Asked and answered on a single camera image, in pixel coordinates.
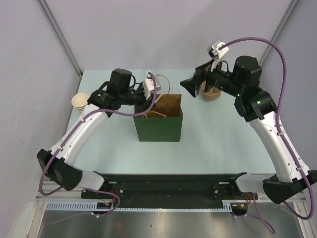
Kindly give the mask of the green brown paper bag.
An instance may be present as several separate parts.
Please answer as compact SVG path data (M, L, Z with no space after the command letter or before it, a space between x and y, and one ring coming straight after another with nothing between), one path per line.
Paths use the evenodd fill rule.
M158 102L145 115L134 117L140 142L179 142L183 123L181 94L158 94Z

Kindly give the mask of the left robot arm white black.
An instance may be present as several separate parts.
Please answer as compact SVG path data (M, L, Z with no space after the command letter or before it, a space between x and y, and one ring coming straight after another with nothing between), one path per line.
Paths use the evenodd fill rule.
M92 190L98 198L109 194L109 185L101 174L79 169L74 164L84 145L100 125L113 114L129 116L128 113L119 112L121 106L134 106L134 117L143 116L152 109L159 90L155 76L147 71L147 77L137 89L130 84L134 79L134 75L128 70L113 70L110 80L90 95L83 112L71 129L50 150L41 149L38 152L37 159L42 169L39 191L42 195L49 195L43 190L44 178L53 180L59 188L67 191L79 187Z

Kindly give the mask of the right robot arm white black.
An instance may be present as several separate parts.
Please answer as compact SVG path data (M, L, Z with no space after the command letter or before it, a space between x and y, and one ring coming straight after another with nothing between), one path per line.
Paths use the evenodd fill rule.
M277 106L271 95L259 87L262 68L256 58L240 56L233 71L224 71L222 62L211 60L195 69L193 76L180 82L194 98L200 93L200 85L205 90L217 88L235 97L234 106L239 114L260 137L267 150L276 173L240 173L233 177L229 185L229 195L240 199L246 192L265 194L272 202L280 204L317 181L317 172L303 161L297 166L283 139L288 136L278 132L281 122L276 122Z

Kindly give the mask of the stack of paper cups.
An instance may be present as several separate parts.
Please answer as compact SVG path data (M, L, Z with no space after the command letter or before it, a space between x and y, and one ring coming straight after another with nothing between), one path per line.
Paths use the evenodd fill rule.
M71 104L79 113L83 113L89 97L90 96L86 93L78 93L71 99Z

